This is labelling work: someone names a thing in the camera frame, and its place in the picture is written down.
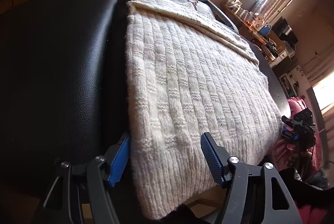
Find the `cream knitted sweater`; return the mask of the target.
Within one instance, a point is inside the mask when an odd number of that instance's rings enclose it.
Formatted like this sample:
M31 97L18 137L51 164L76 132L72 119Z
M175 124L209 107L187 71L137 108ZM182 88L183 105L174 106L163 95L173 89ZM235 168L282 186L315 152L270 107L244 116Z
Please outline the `cream knitted sweater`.
M280 136L281 114L236 32L191 3L127 6L131 163L142 212L158 220L214 187L201 134L256 165Z

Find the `pink ruffled garment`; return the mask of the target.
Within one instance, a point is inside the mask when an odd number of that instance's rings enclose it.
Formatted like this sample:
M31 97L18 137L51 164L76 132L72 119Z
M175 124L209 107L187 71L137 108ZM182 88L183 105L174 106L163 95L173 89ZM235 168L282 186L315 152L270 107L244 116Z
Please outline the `pink ruffled garment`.
M283 116L281 137L272 151L276 168L295 202L303 223L327 223L331 190L320 168L321 148L312 111L300 97L288 99L291 116Z

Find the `black leather padded bench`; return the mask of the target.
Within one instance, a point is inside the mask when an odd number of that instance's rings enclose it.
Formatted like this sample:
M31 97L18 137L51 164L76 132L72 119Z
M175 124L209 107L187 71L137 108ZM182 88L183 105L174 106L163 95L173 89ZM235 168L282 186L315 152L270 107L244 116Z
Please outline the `black leather padded bench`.
M129 130L128 0L29 0L1 14L1 189L40 196Z

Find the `black computer monitor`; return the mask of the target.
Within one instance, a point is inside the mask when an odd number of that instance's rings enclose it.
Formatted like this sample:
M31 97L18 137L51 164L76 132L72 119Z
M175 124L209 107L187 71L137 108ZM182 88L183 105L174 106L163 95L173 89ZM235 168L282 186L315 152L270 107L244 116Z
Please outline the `black computer monitor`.
M280 17L272 26L272 31L280 40L286 41L290 45L296 45L298 43L295 33L285 18Z

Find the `blue round-backed chair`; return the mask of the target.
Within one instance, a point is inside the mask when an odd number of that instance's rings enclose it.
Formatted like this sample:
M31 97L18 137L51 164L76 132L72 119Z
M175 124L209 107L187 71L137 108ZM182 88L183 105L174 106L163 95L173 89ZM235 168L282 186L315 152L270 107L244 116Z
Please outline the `blue round-backed chair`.
M271 32L272 26L271 24L265 24L259 31L259 35L261 36L268 36Z

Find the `cluttered wooden desk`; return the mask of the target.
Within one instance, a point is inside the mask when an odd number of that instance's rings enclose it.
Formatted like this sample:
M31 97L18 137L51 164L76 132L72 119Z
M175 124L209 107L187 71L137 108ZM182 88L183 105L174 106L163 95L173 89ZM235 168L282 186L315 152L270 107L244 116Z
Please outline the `cluttered wooden desk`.
M260 14L242 8L241 1L227 0L224 12L236 25L239 33L258 48L270 67L278 65L286 58L294 58L295 51L289 43L280 40L272 29L268 36L259 35L258 31L266 23Z

